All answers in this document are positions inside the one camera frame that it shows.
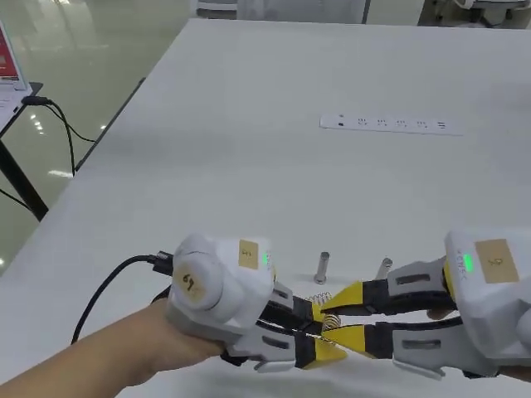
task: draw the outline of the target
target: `laptop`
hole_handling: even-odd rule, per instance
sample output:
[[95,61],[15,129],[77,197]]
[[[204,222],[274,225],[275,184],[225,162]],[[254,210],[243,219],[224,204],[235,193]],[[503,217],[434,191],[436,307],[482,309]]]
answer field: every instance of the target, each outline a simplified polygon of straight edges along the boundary
[[0,21],[0,131],[22,108],[22,98],[31,95],[12,50],[2,21]]

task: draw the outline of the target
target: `spring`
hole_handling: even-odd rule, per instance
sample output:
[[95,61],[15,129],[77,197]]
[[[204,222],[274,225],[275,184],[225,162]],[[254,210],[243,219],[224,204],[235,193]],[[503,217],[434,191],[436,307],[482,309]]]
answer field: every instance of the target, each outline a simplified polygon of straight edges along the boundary
[[[332,298],[330,292],[323,292],[307,297],[306,300],[312,303],[323,305]],[[339,328],[341,326],[341,318],[337,315],[324,315],[323,319],[323,332],[329,329]]]

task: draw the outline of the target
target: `number label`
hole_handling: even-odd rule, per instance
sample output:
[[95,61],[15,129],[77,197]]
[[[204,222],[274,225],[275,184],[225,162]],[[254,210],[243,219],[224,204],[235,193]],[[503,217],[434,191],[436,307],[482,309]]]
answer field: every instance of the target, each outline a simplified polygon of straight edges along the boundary
[[249,240],[240,240],[238,264],[241,267],[258,269],[258,244]]
[[201,280],[193,274],[188,264],[180,264],[177,267],[173,274],[173,280],[190,301],[198,303],[205,297],[206,292]]
[[475,242],[481,269],[487,284],[505,284],[520,281],[513,255],[506,239]]

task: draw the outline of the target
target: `cable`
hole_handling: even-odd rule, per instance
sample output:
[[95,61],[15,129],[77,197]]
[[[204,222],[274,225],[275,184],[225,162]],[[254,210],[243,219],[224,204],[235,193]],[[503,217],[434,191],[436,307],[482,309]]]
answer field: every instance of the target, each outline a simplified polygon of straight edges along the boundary
[[125,268],[127,268],[129,265],[141,262],[147,263],[149,262],[149,260],[149,255],[136,255],[135,257],[131,257],[124,261],[122,264],[116,267],[113,272],[110,273],[110,275],[103,281],[103,284],[101,284],[100,287],[92,295],[89,303],[85,308],[85,311],[83,311],[83,313],[81,314],[81,318],[76,325],[76,329],[74,329],[74,335],[72,336],[71,344],[74,344],[80,338],[81,329],[83,328],[83,325],[85,325],[85,321],[88,318],[90,311],[92,311],[94,304],[96,304],[96,301],[98,301],[103,291],[107,288],[107,286],[109,286],[113,279],[116,278],[116,276],[118,276],[118,274],[122,272]]
[[3,195],[5,195],[6,197],[8,197],[9,199],[15,201],[16,203],[18,203],[20,206],[22,207],[26,207],[27,210],[31,211],[30,208],[27,206],[26,203],[24,203],[23,201],[21,201],[20,199],[16,199],[16,197],[14,197],[13,195],[5,192],[2,188],[0,188],[0,193],[2,193]]
[[57,109],[57,112],[59,112],[59,115],[61,116],[61,120],[63,121],[63,124],[65,125],[66,129],[66,136],[68,137],[68,146],[70,147],[70,164],[72,169],[72,176],[75,176],[76,174],[76,160],[74,159],[74,144],[72,143],[72,133],[70,131],[70,125],[68,124],[68,121],[66,120],[66,116],[63,113],[61,107],[56,104],[54,101],[47,97],[40,97],[37,95],[28,95],[27,97],[22,98],[22,104],[28,105],[28,106],[48,106],[52,105]]
[[[79,340],[81,329],[83,328],[83,325],[85,325],[86,319],[89,317],[90,311],[92,311],[92,308],[94,307],[96,301],[98,301],[104,290],[107,289],[107,286],[109,286],[109,284],[114,280],[114,278],[116,278],[116,276],[118,276],[118,274],[124,269],[126,269],[128,266],[134,263],[142,262],[153,265],[153,271],[159,274],[170,276],[172,275],[173,256],[164,251],[159,251],[156,255],[136,255],[124,261],[122,264],[116,267],[113,272],[110,273],[110,275],[103,281],[100,287],[94,292],[94,294],[90,298],[90,301],[87,304],[85,311],[83,311],[80,320],[76,324],[76,329],[74,329],[74,335],[72,336],[71,344],[74,344]],[[159,295],[160,297],[157,296],[157,298],[164,297],[165,292],[166,290],[164,290],[164,292]]]
[[[60,119],[61,121],[63,120],[63,118],[50,105],[44,105],[44,107],[48,108],[58,119]],[[77,138],[82,139],[83,141],[86,141],[87,143],[95,143],[96,142],[95,139],[90,139],[90,138],[83,137],[81,134],[79,134],[76,131],[76,129],[74,129],[72,127],[72,125],[70,123],[68,123],[68,122],[66,122],[66,123],[68,124],[68,127],[70,127],[70,130],[72,130],[72,133],[74,133]]]
[[66,116],[63,113],[63,110],[59,107],[58,104],[56,104],[54,101],[50,99],[50,105],[53,105],[56,107],[57,112],[61,115],[61,119],[63,121],[63,124],[65,125],[66,129],[66,136],[68,137],[68,146],[70,148],[70,165],[72,169],[72,177],[76,174],[76,160],[74,159],[74,144],[72,143],[72,133],[70,131],[70,125],[66,121]]

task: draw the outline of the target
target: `black cable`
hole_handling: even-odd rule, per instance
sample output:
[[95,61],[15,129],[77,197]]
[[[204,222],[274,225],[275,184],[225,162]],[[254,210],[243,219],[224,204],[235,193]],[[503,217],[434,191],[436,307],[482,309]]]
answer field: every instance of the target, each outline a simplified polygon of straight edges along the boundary
[[[44,107],[48,108],[58,119],[60,119],[61,121],[63,120],[63,118],[50,105],[44,105]],[[90,138],[87,138],[87,137],[83,137],[81,134],[79,134],[76,131],[76,129],[74,129],[72,127],[72,125],[70,123],[66,122],[66,124],[68,124],[68,127],[70,127],[70,130],[72,131],[72,133],[74,133],[77,136],[77,138],[82,139],[83,141],[86,141],[87,143],[95,143],[96,142],[95,139],[90,139]]]
[[[103,291],[107,289],[107,286],[109,286],[113,279],[116,278],[116,276],[118,276],[118,274],[122,272],[126,267],[131,264],[141,262],[150,263],[151,265],[153,265],[153,271],[159,274],[171,276],[173,273],[173,255],[170,255],[165,251],[159,251],[156,255],[136,255],[135,257],[131,257],[124,261],[122,264],[116,267],[113,272],[110,273],[107,279],[103,281],[103,284],[100,285],[100,287],[90,298],[90,301],[87,304],[85,311],[83,311],[80,320],[76,324],[76,329],[74,330],[74,335],[72,336],[71,344],[74,344],[80,338],[81,329],[83,328],[83,325],[85,325],[86,319],[88,318],[90,311],[92,311],[92,308],[96,304],[96,301],[98,301],[98,299],[100,298]],[[165,289],[155,299],[163,299],[164,297],[168,297],[168,293],[169,288]]]
[[136,255],[135,257],[131,257],[130,259],[124,261],[122,264],[116,267],[113,272],[110,273],[107,279],[103,281],[103,284],[101,284],[100,287],[92,295],[92,298],[87,304],[85,311],[83,311],[83,313],[81,314],[81,318],[76,325],[76,329],[74,330],[74,335],[72,336],[71,344],[74,344],[80,338],[81,329],[83,328],[83,325],[85,325],[85,321],[88,318],[90,311],[92,311],[94,304],[96,304],[96,301],[100,298],[103,291],[107,288],[107,286],[109,286],[113,279],[116,278],[116,276],[118,276],[118,274],[129,265],[140,262],[149,263],[153,261],[153,257],[154,256],[152,255]]
[[14,197],[13,195],[5,192],[2,188],[0,188],[0,193],[2,193],[3,195],[5,195],[6,197],[8,197],[9,199],[15,201],[16,203],[18,203],[20,206],[22,207],[26,207],[27,210],[31,211],[30,208],[27,206],[26,203],[24,203],[23,201],[21,201],[20,199],[17,199],[16,197]]
[[63,110],[59,107],[59,105],[56,104],[51,99],[49,100],[49,102],[50,102],[50,105],[56,107],[57,112],[59,112],[59,114],[61,115],[61,119],[63,121],[63,124],[65,125],[66,136],[68,137],[68,146],[70,147],[70,165],[71,165],[71,169],[72,169],[72,176],[75,176],[75,174],[76,174],[76,160],[74,159],[74,144],[72,143],[72,133],[70,131],[70,125],[66,121],[66,116],[63,113]]

